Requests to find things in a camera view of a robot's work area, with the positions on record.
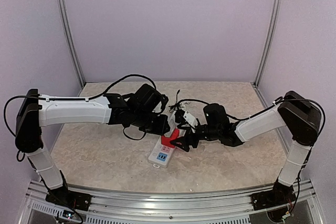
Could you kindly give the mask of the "white multicolour power strip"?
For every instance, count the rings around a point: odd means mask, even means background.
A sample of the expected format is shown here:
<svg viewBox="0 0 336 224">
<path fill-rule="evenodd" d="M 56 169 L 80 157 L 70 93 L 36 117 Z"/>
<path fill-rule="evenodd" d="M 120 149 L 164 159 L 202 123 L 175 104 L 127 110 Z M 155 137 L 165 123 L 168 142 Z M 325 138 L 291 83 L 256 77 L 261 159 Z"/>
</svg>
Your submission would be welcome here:
<svg viewBox="0 0 336 224">
<path fill-rule="evenodd" d="M 166 137 L 171 136 L 174 129 L 177 128 L 174 119 L 175 119 L 175 112 L 173 112 L 169 117 L 168 123 L 170 126 L 170 131 L 168 133 L 165 133 L 164 136 Z M 148 162 L 152 164 L 153 167 L 155 168 L 167 168 L 174 151 L 175 148 L 169 148 L 161 144 L 161 136 L 160 136 L 153 150 L 148 156 Z"/>
</svg>

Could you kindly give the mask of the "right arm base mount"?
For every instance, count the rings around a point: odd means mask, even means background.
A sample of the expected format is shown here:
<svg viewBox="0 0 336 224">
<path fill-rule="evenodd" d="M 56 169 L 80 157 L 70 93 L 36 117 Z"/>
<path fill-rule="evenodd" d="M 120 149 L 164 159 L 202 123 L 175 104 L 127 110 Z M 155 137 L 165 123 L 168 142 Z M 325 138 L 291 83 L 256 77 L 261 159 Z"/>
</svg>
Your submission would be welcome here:
<svg viewBox="0 0 336 224">
<path fill-rule="evenodd" d="M 278 189 L 272 189 L 267 191 L 261 191 L 251 195 L 251 203 L 254 210 L 267 209 L 277 207 L 280 205 L 294 203 L 296 195 L 292 189 L 289 191 L 283 191 Z"/>
</svg>

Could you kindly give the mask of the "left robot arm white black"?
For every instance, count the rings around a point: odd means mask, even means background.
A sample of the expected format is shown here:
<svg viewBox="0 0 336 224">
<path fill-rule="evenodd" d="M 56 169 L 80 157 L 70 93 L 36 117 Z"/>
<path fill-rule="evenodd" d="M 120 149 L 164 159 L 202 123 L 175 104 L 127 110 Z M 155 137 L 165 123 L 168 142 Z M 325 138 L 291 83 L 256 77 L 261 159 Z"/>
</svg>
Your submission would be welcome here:
<svg viewBox="0 0 336 224">
<path fill-rule="evenodd" d="M 16 118 L 15 145 L 27 155 L 53 197 L 66 206 L 73 201 L 62 172 L 41 138 L 42 127 L 54 124 L 100 123 L 135 126 L 144 134 L 162 136 L 170 131 L 163 114 L 167 96 L 144 84 L 136 93 L 104 93 L 96 97 L 52 97 L 31 89 Z"/>
</svg>

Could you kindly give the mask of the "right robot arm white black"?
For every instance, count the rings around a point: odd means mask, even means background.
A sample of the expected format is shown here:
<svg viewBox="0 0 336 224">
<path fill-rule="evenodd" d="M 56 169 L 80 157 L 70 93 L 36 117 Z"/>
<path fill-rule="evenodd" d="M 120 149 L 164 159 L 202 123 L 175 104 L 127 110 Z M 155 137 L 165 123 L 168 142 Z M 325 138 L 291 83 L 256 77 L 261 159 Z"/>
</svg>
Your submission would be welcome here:
<svg viewBox="0 0 336 224">
<path fill-rule="evenodd" d="M 187 124 L 188 127 L 184 128 L 184 136 L 171 140 L 170 144 L 186 152 L 190 148 L 197 148 L 200 141 L 219 140 L 225 146 L 237 147 L 281 127 L 290 131 L 293 143 L 268 194 L 273 205 L 281 204 L 292 194 L 293 184 L 298 180 L 326 122 L 324 109 L 319 103 L 305 99 L 294 91 L 277 98 L 270 107 L 247 118 L 236 119 L 235 122 L 230 121 L 232 117 L 217 103 L 206 103 L 203 112 L 206 124 L 192 124 L 187 111 L 179 112 L 179 126 Z"/>
</svg>

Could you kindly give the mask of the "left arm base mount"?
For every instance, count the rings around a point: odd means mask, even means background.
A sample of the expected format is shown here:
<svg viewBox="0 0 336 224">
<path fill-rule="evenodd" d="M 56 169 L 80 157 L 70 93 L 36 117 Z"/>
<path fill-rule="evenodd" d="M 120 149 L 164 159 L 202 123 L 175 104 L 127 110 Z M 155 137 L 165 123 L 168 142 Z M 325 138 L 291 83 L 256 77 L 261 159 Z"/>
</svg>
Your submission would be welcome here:
<svg viewBox="0 0 336 224">
<path fill-rule="evenodd" d="M 92 196 L 86 193 L 57 188 L 48 192 L 46 201 L 75 210 L 88 211 Z"/>
</svg>

